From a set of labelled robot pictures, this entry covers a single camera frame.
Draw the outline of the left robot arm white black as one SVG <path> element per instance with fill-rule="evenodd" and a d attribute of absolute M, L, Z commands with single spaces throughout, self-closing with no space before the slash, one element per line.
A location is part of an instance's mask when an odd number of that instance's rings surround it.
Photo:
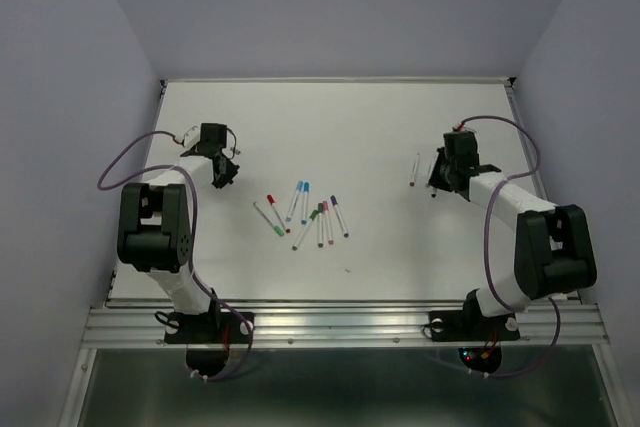
<path fill-rule="evenodd" d="M 174 139 L 184 151 L 174 163 L 149 168 L 156 175 L 122 185 L 117 237 L 119 260 L 154 280 L 177 316 L 189 316 L 199 340 L 215 339 L 223 318 L 215 291 L 193 266 L 197 189 L 233 183 L 239 166 L 226 149 L 236 135 L 225 124 L 203 123 Z"/>

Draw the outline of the pink capped pen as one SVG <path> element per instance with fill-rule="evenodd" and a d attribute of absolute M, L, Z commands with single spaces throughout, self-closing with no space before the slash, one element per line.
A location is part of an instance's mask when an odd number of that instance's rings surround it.
<path fill-rule="evenodd" d="M 333 236 L 333 228 L 332 228 L 332 223 L 330 218 L 330 209 L 329 209 L 328 202 L 324 200 L 322 202 L 322 206 L 323 206 L 323 229 L 324 229 L 325 243 L 327 245 L 333 245 L 334 236 Z"/>

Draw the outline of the dark red capped pen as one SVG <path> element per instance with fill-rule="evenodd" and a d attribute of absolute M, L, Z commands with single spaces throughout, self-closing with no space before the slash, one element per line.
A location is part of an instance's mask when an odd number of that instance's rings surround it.
<path fill-rule="evenodd" d="M 414 187 L 416 185 L 418 181 L 418 176 L 419 176 L 419 169 L 420 169 L 420 154 L 417 153 L 412 164 L 412 170 L 411 170 L 411 175 L 409 179 L 410 187 Z"/>

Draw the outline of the purple capped pen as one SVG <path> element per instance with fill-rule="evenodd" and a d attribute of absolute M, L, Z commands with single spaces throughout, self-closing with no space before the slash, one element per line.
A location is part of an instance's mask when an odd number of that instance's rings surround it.
<path fill-rule="evenodd" d="M 338 224 L 339 224 L 340 230 L 341 230 L 341 232 L 342 232 L 342 236 L 343 236 L 344 238 L 349 238 L 350 233 L 349 233 L 349 230 L 348 230 L 348 227 L 347 227 L 346 221 L 345 221 L 345 219 L 344 219 L 344 216 L 343 216 L 343 214 L 342 214 L 342 212 L 341 212 L 341 208 L 340 208 L 340 205 L 339 205 L 338 199 L 337 199 L 337 197 L 336 197 L 335 195 L 331 195 L 331 196 L 330 196 L 330 200 L 331 200 L 331 204 L 332 204 L 332 207 L 333 207 L 333 211 L 334 211 L 335 216 L 336 216 L 336 218 L 337 218 L 337 221 L 338 221 Z"/>

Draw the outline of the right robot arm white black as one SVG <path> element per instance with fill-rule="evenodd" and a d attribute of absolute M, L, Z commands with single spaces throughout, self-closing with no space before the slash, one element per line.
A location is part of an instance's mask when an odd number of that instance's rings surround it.
<path fill-rule="evenodd" d="M 429 186 L 452 192 L 485 209 L 483 264 L 486 285 L 467 295 L 460 313 L 463 331 L 482 337 L 496 317 L 523 311 L 532 301 L 591 287 L 597 267 L 586 213 L 577 205 L 556 205 L 513 182 L 492 164 L 482 164 L 471 131 L 443 135 Z M 489 237 L 497 218 L 515 234 L 511 270 L 491 273 Z"/>

